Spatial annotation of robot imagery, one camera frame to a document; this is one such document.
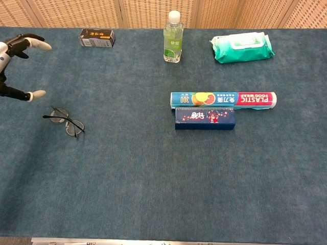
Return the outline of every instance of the white bottle cap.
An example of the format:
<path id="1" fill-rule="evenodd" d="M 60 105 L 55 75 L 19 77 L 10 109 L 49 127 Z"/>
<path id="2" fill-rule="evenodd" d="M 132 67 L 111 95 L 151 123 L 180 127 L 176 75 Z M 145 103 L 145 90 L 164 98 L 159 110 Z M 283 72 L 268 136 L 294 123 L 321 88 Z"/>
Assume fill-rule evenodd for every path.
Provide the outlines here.
<path id="1" fill-rule="evenodd" d="M 177 10 L 170 11 L 168 21 L 171 24 L 178 24 L 180 21 L 180 13 Z"/>

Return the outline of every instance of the eyeglasses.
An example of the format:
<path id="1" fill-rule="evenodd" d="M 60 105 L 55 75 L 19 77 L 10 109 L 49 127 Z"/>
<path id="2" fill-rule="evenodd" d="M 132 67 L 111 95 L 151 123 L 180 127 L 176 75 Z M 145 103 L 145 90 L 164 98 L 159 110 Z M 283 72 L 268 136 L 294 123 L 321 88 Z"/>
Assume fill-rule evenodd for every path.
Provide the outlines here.
<path id="1" fill-rule="evenodd" d="M 56 108 L 56 107 L 52 107 L 52 108 L 53 108 L 53 112 L 50 114 L 50 116 L 44 115 L 43 118 L 50 118 L 50 120 L 56 124 L 62 123 L 65 120 L 67 120 L 66 132 L 70 136 L 75 136 L 75 138 L 80 133 L 82 132 L 85 133 L 84 124 L 78 120 L 73 120 L 70 117 L 68 117 L 68 112 L 65 109 Z"/>

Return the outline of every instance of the white fingertip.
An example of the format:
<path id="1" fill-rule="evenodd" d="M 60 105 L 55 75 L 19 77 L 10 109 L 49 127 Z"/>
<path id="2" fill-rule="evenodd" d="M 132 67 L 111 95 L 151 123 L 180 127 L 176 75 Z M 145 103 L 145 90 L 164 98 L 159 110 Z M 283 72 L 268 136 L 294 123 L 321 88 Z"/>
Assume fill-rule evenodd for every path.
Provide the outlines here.
<path id="1" fill-rule="evenodd" d="M 33 93 L 32 92 L 28 92 L 28 93 L 31 95 L 30 99 L 28 100 L 29 102 L 34 101 L 38 98 L 41 98 L 41 97 L 45 96 L 45 94 L 46 94 L 46 92 L 44 90 L 37 90 L 37 91 L 34 91 Z"/>
<path id="2" fill-rule="evenodd" d="M 52 49 L 52 47 L 50 46 L 50 44 L 46 43 L 46 42 L 42 42 L 40 40 L 37 40 L 35 38 L 31 38 L 31 37 L 26 37 L 25 39 L 27 39 L 30 42 L 30 47 L 37 47 L 41 50 L 46 50 L 49 51 Z"/>

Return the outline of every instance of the robotic hand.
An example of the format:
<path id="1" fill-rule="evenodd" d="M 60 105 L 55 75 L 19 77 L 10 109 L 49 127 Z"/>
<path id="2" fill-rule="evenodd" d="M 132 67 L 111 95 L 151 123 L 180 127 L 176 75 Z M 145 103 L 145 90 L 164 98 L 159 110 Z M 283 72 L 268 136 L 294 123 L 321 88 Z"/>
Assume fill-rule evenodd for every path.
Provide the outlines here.
<path id="1" fill-rule="evenodd" d="M 29 56 L 23 51 L 28 47 L 37 47 L 41 50 L 51 50 L 51 46 L 44 42 L 44 38 L 35 34 L 20 34 L 5 42 L 0 42 L 0 96 L 7 96 L 21 101 L 35 100 L 45 95 L 44 90 L 34 92 L 23 92 L 15 88 L 7 87 L 5 84 L 5 69 L 11 57 L 18 56 L 27 59 Z"/>

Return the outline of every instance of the wicker wall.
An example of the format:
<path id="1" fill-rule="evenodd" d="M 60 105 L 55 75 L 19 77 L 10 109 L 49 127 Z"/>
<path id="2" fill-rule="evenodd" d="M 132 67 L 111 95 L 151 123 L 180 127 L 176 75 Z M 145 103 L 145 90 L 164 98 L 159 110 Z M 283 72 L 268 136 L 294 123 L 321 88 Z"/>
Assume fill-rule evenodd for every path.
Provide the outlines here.
<path id="1" fill-rule="evenodd" d="M 327 28 L 327 0 L 0 0 L 0 25 L 163 28 L 173 9 L 187 28 Z"/>

